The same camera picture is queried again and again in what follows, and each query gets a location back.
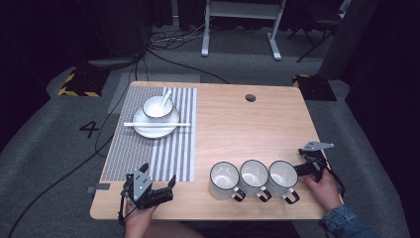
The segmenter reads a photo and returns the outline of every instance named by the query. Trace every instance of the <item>floor mat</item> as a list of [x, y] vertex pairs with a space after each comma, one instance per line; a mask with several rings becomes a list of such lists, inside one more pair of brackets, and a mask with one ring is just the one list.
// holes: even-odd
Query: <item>floor mat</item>
[[109, 73], [110, 70], [86, 73], [75, 69], [65, 80], [58, 95], [100, 97]]
[[297, 74], [292, 78], [293, 86], [300, 89], [303, 99], [315, 101], [337, 101], [328, 80], [317, 75]]
[[[126, 99], [128, 86], [135, 81], [134, 75], [129, 78], [129, 73], [123, 73], [118, 83], [117, 90], [115, 90], [114, 97], [108, 107], [108, 113], [121, 114], [123, 104]], [[199, 74], [137, 74], [138, 81], [165, 81], [165, 82], [200, 82]]]

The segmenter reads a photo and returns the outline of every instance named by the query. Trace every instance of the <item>desk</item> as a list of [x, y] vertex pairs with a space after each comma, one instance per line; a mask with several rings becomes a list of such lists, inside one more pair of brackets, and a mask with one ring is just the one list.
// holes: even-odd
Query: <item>desk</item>
[[[166, 220], [264, 220], [319, 219], [323, 208], [300, 178], [295, 189], [301, 199], [289, 205], [280, 198], [267, 203], [257, 197], [217, 200], [208, 192], [209, 174], [217, 162], [237, 168], [246, 160], [259, 160], [267, 167], [277, 160], [293, 165], [304, 163], [297, 149], [319, 141], [298, 88], [206, 83], [133, 82], [131, 87], [191, 87], [196, 94], [194, 181], [178, 182], [173, 200], [163, 203], [154, 219]], [[245, 96], [252, 94], [256, 101]], [[95, 219], [117, 219], [123, 181], [97, 190], [90, 214]], [[154, 189], [167, 181], [155, 181]]]

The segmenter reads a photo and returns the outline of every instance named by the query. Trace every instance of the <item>plate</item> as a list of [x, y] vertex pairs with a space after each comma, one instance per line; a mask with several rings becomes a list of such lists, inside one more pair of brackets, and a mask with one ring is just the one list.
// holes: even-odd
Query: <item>plate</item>
[[[179, 112], [173, 107], [172, 111], [165, 117], [164, 121], [156, 121], [156, 119], [152, 119], [148, 117], [145, 112], [143, 111], [143, 107], [136, 111], [133, 117], [133, 122], [135, 123], [178, 123], [179, 122]], [[134, 127], [134, 130], [139, 133], [140, 135], [151, 138], [157, 139], [160, 137], [164, 137], [169, 135], [176, 129], [176, 126], [172, 127]]]

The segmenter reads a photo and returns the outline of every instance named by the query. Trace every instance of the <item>person's hand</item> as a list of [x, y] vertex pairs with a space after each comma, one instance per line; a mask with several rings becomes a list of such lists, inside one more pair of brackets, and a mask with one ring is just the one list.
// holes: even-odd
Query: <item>person's hand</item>
[[157, 206], [153, 206], [146, 210], [135, 209], [130, 203], [126, 203], [126, 238], [141, 238], [148, 231]]
[[315, 177], [312, 175], [303, 179], [312, 190], [315, 198], [327, 211], [343, 204], [337, 191], [336, 181], [328, 170], [323, 170], [322, 178], [319, 182], [316, 182]]

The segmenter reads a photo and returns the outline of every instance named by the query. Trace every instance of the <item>chopsticks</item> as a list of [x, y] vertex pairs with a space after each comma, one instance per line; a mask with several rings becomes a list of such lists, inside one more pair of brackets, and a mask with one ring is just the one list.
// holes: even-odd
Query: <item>chopsticks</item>
[[127, 127], [174, 127], [174, 126], [190, 126], [189, 123], [141, 123], [141, 122], [124, 122]]

